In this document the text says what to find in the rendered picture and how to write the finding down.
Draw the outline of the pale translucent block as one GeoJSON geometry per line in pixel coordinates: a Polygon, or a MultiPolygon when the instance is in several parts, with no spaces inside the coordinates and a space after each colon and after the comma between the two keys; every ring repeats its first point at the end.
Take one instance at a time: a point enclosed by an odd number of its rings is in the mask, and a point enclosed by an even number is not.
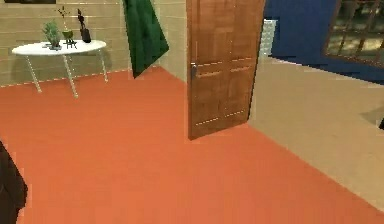
{"type": "Polygon", "coordinates": [[[260,56],[268,56],[271,54],[272,45],[276,29],[276,20],[267,20],[263,21],[261,39],[260,39],[260,56]]]}

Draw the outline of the green bowl on black stand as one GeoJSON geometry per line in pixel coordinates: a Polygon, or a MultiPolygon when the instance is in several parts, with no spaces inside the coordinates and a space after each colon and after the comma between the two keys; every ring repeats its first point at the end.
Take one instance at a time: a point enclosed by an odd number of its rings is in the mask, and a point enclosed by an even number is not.
{"type": "Polygon", "coordinates": [[[66,25],[65,17],[69,15],[69,12],[66,11],[65,6],[61,6],[57,9],[57,12],[61,15],[63,19],[64,30],[62,31],[63,37],[65,39],[65,44],[67,48],[76,48],[76,42],[73,39],[74,33],[66,25]]]}

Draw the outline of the dark green upholstered furniture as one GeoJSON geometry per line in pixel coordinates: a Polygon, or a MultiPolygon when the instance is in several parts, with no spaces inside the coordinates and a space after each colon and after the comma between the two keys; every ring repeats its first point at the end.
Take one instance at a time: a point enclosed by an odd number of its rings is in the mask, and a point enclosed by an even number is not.
{"type": "Polygon", "coordinates": [[[169,45],[151,0],[123,0],[123,7],[132,72],[137,78],[169,51],[169,45]]]}

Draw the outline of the white round table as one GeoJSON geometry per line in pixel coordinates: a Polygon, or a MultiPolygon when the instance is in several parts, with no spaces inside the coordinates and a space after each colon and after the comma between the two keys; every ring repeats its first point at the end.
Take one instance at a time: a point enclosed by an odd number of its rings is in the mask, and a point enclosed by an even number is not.
{"type": "Polygon", "coordinates": [[[34,72],[33,66],[30,62],[30,56],[61,56],[66,68],[68,80],[72,89],[73,96],[78,97],[76,87],[73,80],[72,70],[69,65],[69,59],[72,55],[88,53],[96,51],[100,57],[104,81],[108,81],[108,76],[105,67],[105,60],[102,53],[102,50],[107,46],[104,41],[101,40],[92,40],[90,43],[85,43],[82,40],[76,40],[76,44],[73,47],[67,47],[64,41],[59,42],[60,48],[50,49],[50,44],[48,42],[38,42],[31,43],[22,46],[18,46],[12,49],[14,55],[23,56],[26,59],[30,74],[32,76],[33,83],[39,93],[42,92],[39,81],[34,72]]]}

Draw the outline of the small green house plant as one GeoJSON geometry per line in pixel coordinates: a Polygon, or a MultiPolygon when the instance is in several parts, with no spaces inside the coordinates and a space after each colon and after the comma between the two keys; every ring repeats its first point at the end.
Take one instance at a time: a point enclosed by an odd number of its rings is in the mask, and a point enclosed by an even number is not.
{"type": "Polygon", "coordinates": [[[50,43],[51,50],[60,50],[60,31],[58,29],[57,23],[52,20],[47,22],[43,26],[43,33],[46,36],[46,39],[50,43]]]}

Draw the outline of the black vase with twig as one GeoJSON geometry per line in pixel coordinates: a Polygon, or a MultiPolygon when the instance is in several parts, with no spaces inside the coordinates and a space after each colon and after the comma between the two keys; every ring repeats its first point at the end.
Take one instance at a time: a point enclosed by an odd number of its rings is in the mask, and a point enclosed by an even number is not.
{"type": "Polygon", "coordinates": [[[78,18],[79,23],[80,23],[80,34],[81,34],[82,40],[85,43],[90,43],[91,42],[91,36],[90,36],[89,30],[86,28],[85,23],[84,23],[85,18],[82,15],[82,12],[80,9],[77,10],[77,13],[78,13],[77,18],[78,18]]]}

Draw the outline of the dark framed wall picture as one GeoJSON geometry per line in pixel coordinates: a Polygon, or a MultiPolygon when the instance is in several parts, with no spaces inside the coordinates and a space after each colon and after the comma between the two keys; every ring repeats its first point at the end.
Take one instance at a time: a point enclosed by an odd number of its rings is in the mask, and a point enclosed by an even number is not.
{"type": "Polygon", "coordinates": [[[56,4],[56,0],[3,0],[8,4],[56,4]]]}

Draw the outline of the brown wooden room door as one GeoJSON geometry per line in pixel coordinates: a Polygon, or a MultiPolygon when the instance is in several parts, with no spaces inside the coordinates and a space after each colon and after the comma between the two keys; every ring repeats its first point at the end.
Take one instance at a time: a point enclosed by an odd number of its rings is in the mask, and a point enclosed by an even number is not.
{"type": "Polygon", "coordinates": [[[186,0],[188,138],[250,116],[266,0],[186,0]],[[197,72],[191,79],[191,63],[197,72]]]}

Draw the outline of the brown framed window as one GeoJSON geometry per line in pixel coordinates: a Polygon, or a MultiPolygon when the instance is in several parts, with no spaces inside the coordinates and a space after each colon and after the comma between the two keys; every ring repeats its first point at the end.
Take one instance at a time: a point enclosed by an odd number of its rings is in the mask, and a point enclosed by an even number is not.
{"type": "Polygon", "coordinates": [[[323,52],[384,68],[384,0],[337,0],[323,52]]]}

